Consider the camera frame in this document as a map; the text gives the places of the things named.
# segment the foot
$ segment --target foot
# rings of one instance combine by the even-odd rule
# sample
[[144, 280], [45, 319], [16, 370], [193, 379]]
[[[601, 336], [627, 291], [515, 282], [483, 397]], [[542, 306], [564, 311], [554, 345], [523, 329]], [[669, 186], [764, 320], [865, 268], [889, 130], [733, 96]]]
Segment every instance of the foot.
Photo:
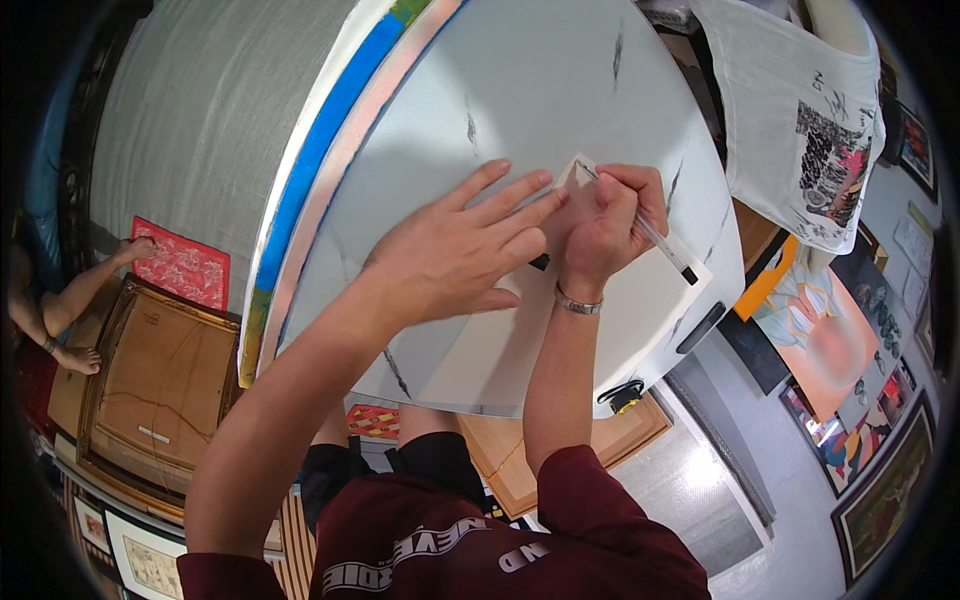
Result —
[[120, 249], [115, 256], [125, 265], [129, 265], [134, 260], [149, 260], [156, 256], [156, 244], [149, 237], [138, 237], [132, 242], [124, 240], [120, 242]]
[[53, 356], [64, 369], [79, 371], [84, 375], [100, 372], [100, 363], [103, 362], [100, 352], [93, 348], [57, 348]]

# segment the blue stripe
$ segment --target blue stripe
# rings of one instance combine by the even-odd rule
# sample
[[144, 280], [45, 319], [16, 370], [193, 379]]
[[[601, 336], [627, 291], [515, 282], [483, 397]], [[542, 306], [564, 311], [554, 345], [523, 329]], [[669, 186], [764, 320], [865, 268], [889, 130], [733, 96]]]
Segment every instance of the blue stripe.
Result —
[[254, 285], [261, 290], [273, 290], [276, 286], [280, 264], [320, 163], [373, 71], [394, 47], [402, 32], [403, 23], [387, 13], [360, 44], [337, 83], [330, 89], [324, 106], [303, 141], [267, 232], [267, 246], [260, 256], [260, 266], [254, 280]]

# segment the hand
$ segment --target hand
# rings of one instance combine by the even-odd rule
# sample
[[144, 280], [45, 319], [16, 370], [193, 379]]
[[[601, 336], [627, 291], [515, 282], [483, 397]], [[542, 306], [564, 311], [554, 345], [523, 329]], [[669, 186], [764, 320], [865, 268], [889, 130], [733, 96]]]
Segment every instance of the hand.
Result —
[[607, 279], [654, 247], [634, 223], [635, 214], [662, 235], [669, 232], [660, 171], [627, 164], [600, 165], [596, 171], [600, 213], [570, 232], [560, 271], [564, 294], [587, 304], [599, 302]]
[[509, 160], [488, 162], [373, 248], [365, 272], [376, 273], [373, 279], [385, 286], [401, 326], [519, 306], [513, 292], [493, 285], [543, 253], [546, 238], [538, 226], [564, 205], [568, 193], [558, 188], [514, 212], [553, 180], [540, 169], [466, 208], [509, 171]]

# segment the black shorts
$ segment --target black shorts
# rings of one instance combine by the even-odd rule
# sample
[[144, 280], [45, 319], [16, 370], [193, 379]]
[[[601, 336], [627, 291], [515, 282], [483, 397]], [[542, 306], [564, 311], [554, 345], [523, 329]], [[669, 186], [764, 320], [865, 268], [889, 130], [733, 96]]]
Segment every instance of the black shorts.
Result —
[[[320, 511], [351, 480], [376, 477], [360, 455], [360, 438], [350, 437], [349, 444], [350, 448], [316, 444], [307, 450], [300, 467], [300, 499], [303, 501], [303, 518], [311, 532], [317, 530]], [[428, 433], [411, 440], [399, 451], [389, 450], [387, 457], [394, 473], [419, 477], [459, 493], [478, 508], [484, 504], [483, 482], [470, 461], [467, 443], [459, 433]]]

